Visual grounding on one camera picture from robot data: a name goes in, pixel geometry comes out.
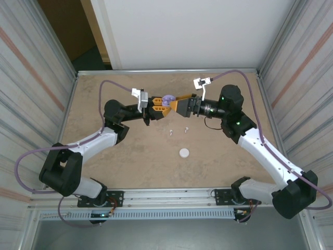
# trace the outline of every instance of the cable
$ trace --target cable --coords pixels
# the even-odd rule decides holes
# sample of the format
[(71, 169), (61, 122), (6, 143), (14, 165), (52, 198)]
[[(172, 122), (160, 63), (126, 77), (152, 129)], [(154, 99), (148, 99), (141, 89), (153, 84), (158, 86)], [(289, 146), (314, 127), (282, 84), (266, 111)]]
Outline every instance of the cable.
[(215, 190), (217, 190), (217, 189), (213, 189), (211, 192), (210, 192), (210, 196), (212, 196), (213, 198), (216, 198), (216, 196), (214, 195), (212, 195), (212, 193), (215, 191)]
[(78, 224), (71, 223), (68, 220), (65, 220), (64, 217), (61, 215), (61, 212), (60, 212), (60, 206), (61, 206), (61, 202), (63, 201), (63, 199), (64, 199), (64, 196), (60, 199), (59, 204), (58, 204), (58, 216), (59, 216), (60, 220), (62, 220), (65, 224), (67, 224), (71, 227), (74, 227), (74, 228), (93, 228), (93, 227), (96, 227), (96, 226), (100, 225), (100, 224), (78, 225)]
[(250, 211), (250, 213), (248, 215), (246, 215), (244, 218), (238, 220), (238, 222), (243, 222), (247, 218), (249, 218), (253, 214), (253, 212), (256, 210), (256, 208), (258, 207), (258, 205), (259, 205), (259, 201), (257, 201), (257, 203), (255, 204), (254, 208)]
[(249, 203), (250, 203), (250, 210), (252, 211), (252, 209), (253, 209), (253, 202), (252, 202), (251, 199), (249, 199)]
[(253, 92), (252, 92), (252, 88), (251, 88), (251, 84), (250, 84), (250, 81), (249, 79), (247, 78), (247, 76), (240, 70), (237, 70), (237, 69), (233, 69), (233, 70), (229, 70), (229, 71), (226, 71), (222, 74), (219, 74), (218, 76), (214, 77), (213, 80), (216, 80), (222, 76), (225, 76), (226, 74), (229, 74), (229, 73), (233, 73), (233, 72), (236, 72), (236, 73), (239, 73), (241, 74), (244, 78), (245, 78), (245, 81), (248, 85), (248, 88), (249, 88), (249, 92), (250, 92), (250, 96), (251, 96), (251, 102), (252, 102), (252, 107), (253, 107), (253, 111), (254, 111), (254, 115), (255, 115), (255, 119), (257, 120), (257, 124), (258, 124), (258, 129), (259, 129), (259, 135), (260, 135), (260, 140), (262, 142), (262, 144), (264, 145), (264, 147), (270, 152), (270, 154), (278, 161), (280, 162), (286, 169), (288, 169), (291, 173), (293, 173), (295, 176), (297, 176), (299, 179), (301, 179), (302, 181), (304, 181), (306, 184), (308, 184), (310, 187), (316, 189), (318, 192), (320, 192), (323, 196), (325, 196), (328, 200), (328, 204), (326, 206), (323, 206), (323, 207), (307, 207), (307, 209), (310, 209), (310, 210), (324, 210), (324, 209), (327, 209), (327, 208), (330, 208), (333, 204), (332, 202), (332, 199), (331, 197), (329, 197), (328, 194), (326, 194), (326, 192), (324, 190), (322, 190), (321, 188), (319, 188), (318, 186), (314, 185), (313, 183), (311, 183), (310, 181), (308, 181), (306, 178), (304, 178), (303, 176), (299, 175), (298, 173), (296, 173), (295, 171), (292, 170), (292, 168), (290, 168), (286, 163), (284, 163), (272, 150), (271, 148), (265, 143), (265, 140), (264, 140), (264, 136), (263, 136), (263, 133), (262, 133), (262, 127), (261, 127), (261, 123), (260, 123), (260, 120), (259, 120), (259, 116), (258, 116), (258, 113), (257, 113), (257, 109), (255, 107), (255, 103), (254, 103), (254, 97), (253, 97)]
[(116, 209), (116, 207), (118, 206), (118, 204), (117, 204), (117, 200), (115, 199), (115, 198), (113, 198), (113, 197), (109, 197), (108, 198), (108, 201), (112, 204), (112, 202), (113, 202), (113, 208), (110, 210), (110, 213), (109, 213), (109, 215), (111, 216), (111, 215), (113, 215), (113, 213), (114, 213), (114, 210)]
[[(101, 83), (100, 83), (100, 86), (99, 86), (99, 93), (98, 93), (98, 112), (99, 112), (99, 115), (102, 119), (102, 127), (100, 129), (100, 132), (96, 133), (95, 136), (91, 137), (90, 139), (87, 139), (85, 141), (83, 141), (80, 145), (83, 145), (83, 144), (86, 144), (88, 142), (91, 142), (93, 141), (94, 139), (96, 139), (97, 137), (99, 137), (99, 135), (104, 131), (104, 118), (103, 118), (103, 114), (101, 112), (101, 92), (102, 92), (102, 86), (104, 83), (106, 82), (109, 82), (109, 83), (112, 83), (126, 91), (129, 91), (131, 92), (132, 90), (114, 82), (114, 81), (111, 81), (111, 80), (103, 80)], [(24, 154), (22, 154), (15, 162), (15, 166), (14, 166), (14, 175), (15, 175), (15, 178), (17, 180), (17, 182), (20, 184), (21, 187), (23, 187), (25, 190), (28, 190), (29, 192), (31, 193), (34, 193), (34, 194), (51, 194), (51, 193), (56, 193), (56, 191), (39, 191), (39, 190), (35, 190), (35, 189), (31, 189), (30, 187), (26, 186), (20, 176), (19, 176), (19, 173), (18, 173), (18, 168), (19, 168), (19, 164), (21, 162), (21, 160), (23, 158), (25, 158), (26, 156), (30, 155), (30, 154), (34, 154), (34, 153), (37, 153), (37, 152), (41, 152), (41, 151), (51, 151), (51, 150), (63, 150), (63, 149), (69, 149), (69, 148), (74, 148), (74, 147), (77, 147), (78, 145), (77, 144), (71, 144), (71, 145), (65, 145), (65, 146), (60, 146), (60, 147), (46, 147), (46, 148), (38, 148), (38, 149), (34, 149), (34, 150), (31, 150), (31, 151), (28, 151)]]
[(222, 128), (219, 128), (219, 129), (217, 129), (217, 128), (211, 128), (211, 127), (209, 127), (208, 125), (207, 125), (207, 123), (206, 123), (206, 118), (207, 118), (207, 116), (205, 116), (204, 117), (204, 125), (207, 127), (207, 128), (209, 128), (209, 129), (213, 129), (213, 130), (222, 130)]

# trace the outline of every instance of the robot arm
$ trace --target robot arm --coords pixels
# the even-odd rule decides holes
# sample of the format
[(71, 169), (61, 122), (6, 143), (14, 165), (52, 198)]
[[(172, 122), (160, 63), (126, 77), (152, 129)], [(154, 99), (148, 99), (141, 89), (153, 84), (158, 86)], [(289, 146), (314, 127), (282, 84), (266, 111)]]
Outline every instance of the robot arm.
[[(204, 89), (210, 83), (211, 80), (208, 81), (207, 78), (194, 80), (196, 89)], [(275, 181), (275, 184), (269, 184), (243, 177), (232, 184), (235, 201), (245, 198), (273, 204), (283, 217), (290, 219), (315, 201), (316, 190), (283, 166), (266, 146), (292, 171), (314, 185), (317, 185), (318, 178), (312, 171), (305, 173), (291, 163), (266, 138), (266, 146), (263, 145), (257, 125), (241, 111), (243, 101), (244, 98), (237, 86), (226, 85), (221, 89), (218, 101), (192, 96), (171, 102), (170, 106), (183, 117), (190, 117), (193, 113), (197, 116), (221, 119), (224, 134), (254, 156)]]
[(171, 110), (170, 107), (162, 106), (161, 97), (148, 98), (148, 93), (144, 90), (132, 89), (132, 95), (138, 98), (137, 104), (124, 106), (116, 100), (106, 102), (104, 127), (96, 133), (69, 144), (70, 149), (50, 151), (40, 172), (40, 181), (63, 196), (83, 195), (90, 198), (95, 205), (104, 204), (107, 187), (96, 180), (82, 177), (82, 165), (126, 137), (129, 127), (122, 122), (143, 119), (148, 126), (151, 120), (162, 119)]

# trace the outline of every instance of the purple object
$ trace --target purple object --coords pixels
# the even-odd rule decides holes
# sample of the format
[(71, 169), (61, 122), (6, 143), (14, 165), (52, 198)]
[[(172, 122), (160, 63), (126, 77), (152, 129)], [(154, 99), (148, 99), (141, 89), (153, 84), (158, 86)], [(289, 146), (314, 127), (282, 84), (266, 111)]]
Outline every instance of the purple object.
[(175, 101), (176, 97), (173, 95), (165, 95), (162, 97), (162, 106), (163, 107), (170, 107), (170, 102)]

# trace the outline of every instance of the white disc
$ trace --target white disc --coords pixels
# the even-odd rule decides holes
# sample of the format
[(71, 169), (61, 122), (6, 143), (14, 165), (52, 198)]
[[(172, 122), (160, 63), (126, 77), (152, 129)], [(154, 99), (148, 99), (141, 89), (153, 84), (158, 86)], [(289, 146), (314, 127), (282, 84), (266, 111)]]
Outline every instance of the white disc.
[(189, 150), (187, 148), (182, 148), (179, 151), (179, 155), (181, 156), (181, 158), (187, 158), (189, 156)]

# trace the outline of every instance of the mounting plate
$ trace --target mounting plate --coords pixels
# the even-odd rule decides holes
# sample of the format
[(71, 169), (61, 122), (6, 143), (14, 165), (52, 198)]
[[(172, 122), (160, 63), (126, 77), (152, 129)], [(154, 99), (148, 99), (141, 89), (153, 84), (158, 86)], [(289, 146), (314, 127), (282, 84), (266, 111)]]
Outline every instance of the mounting plate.
[[(117, 207), (123, 206), (124, 191), (107, 191), (106, 196), (107, 198), (114, 198), (117, 201)], [(107, 200), (102, 206), (96, 206), (91, 201), (89, 201), (86, 196), (80, 196), (78, 200), (78, 207), (113, 207), (113, 204)]]
[[(243, 199), (240, 203), (237, 203), (233, 199), (231, 189), (214, 189), (214, 198), (217, 206), (229, 206), (229, 205), (250, 205), (248, 199)], [(252, 200), (253, 205), (257, 203), (256, 199)]]

